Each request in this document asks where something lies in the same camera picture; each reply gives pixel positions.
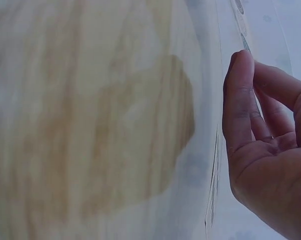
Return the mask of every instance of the knuckle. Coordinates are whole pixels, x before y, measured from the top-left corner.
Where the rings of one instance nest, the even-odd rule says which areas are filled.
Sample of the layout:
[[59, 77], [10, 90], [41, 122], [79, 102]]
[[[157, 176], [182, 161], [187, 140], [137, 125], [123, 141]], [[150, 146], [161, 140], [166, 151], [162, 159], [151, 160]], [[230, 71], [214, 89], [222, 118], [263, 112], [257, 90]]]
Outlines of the knuckle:
[[239, 108], [234, 112], [233, 117], [235, 119], [245, 119], [250, 117], [250, 111], [245, 108]]
[[251, 112], [250, 112], [250, 114], [249, 114], [249, 116], [251, 117], [251, 118], [261, 118], [262, 116], [261, 116], [261, 113], [260, 113], [260, 111], [258, 110], [258, 109], [255, 109], [255, 110], [252, 110]]

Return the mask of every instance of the light wood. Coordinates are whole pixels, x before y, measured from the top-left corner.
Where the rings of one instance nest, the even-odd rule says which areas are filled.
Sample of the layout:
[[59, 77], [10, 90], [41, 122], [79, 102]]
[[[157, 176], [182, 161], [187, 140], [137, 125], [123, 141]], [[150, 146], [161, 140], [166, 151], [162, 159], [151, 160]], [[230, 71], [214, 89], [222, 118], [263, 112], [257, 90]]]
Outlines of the light wood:
[[214, 153], [193, 23], [182, 0], [0, 1], [0, 240], [152, 239], [204, 105]]

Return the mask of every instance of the hand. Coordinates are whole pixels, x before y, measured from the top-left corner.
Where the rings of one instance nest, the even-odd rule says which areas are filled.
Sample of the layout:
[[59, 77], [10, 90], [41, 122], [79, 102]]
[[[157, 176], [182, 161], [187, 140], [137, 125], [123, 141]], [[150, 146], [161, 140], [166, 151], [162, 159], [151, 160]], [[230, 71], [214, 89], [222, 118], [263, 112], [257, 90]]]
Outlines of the hand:
[[224, 83], [223, 133], [236, 199], [286, 238], [301, 240], [301, 81], [247, 51], [235, 53]]

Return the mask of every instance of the white fabric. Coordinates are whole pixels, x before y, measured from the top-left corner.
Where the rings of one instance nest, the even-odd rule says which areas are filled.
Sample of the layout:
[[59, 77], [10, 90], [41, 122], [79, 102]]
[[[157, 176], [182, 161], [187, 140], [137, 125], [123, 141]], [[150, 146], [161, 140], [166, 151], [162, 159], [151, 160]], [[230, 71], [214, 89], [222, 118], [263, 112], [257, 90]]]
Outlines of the white fabric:
[[[232, 53], [243, 49], [243, 43], [230, 0], [216, 2], [225, 76]], [[254, 57], [301, 79], [301, 0], [242, 0], [242, 3], [252, 35]], [[284, 239], [235, 200], [230, 190], [225, 151], [220, 161], [220, 182], [212, 239]]]

